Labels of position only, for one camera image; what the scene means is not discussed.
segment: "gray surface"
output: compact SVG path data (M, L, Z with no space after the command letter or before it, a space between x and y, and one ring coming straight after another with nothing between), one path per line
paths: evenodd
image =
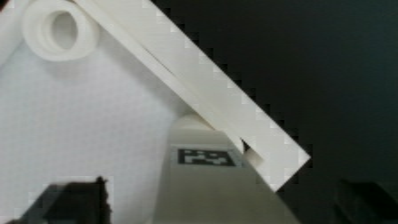
M196 131L183 130L190 136ZM190 139L183 144L173 136L165 157L153 224L297 224L288 207L228 141ZM180 164L178 150L228 151L237 166Z

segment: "white plastic structure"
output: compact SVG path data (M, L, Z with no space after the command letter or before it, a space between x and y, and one ring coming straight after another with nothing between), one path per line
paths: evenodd
M77 24L77 40L70 49L54 37L54 22L70 13ZM23 17L23 36L34 53L50 61L70 61L86 57L96 49L100 38L98 23L84 10L66 0L38 0Z
M235 145L247 142L256 170L277 190L309 155L149 0L75 0L153 74Z
M70 21L57 19L55 32ZM109 179L112 223L141 224L187 103L105 30L96 51L75 61L48 62L23 43L0 83L0 224L20 218L50 183L98 176Z
M0 67L22 43L22 16L32 0L9 0L0 10Z

